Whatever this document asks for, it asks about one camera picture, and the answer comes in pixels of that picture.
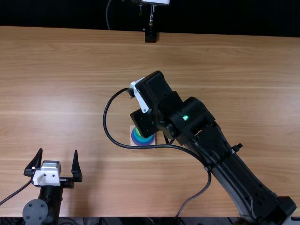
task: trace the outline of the wooden table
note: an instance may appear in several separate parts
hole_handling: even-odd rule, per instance
[[[300,39],[142,32],[0,28],[0,199],[28,180],[25,166],[39,148],[71,175],[75,149],[83,183],[65,189],[61,216],[174,216],[200,190],[207,174],[174,149],[127,150],[102,128],[108,99],[130,82],[161,70],[182,99],[202,100],[239,156],[277,195],[300,204]],[[138,108],[123,94],[112,104],[108,128],[129,144],[129,114]],[[158,143],[163,143],[161,134]],[[22,216],[37,198],[30,185],[0,207]],[[238,216],[213,178],[182,216]]]

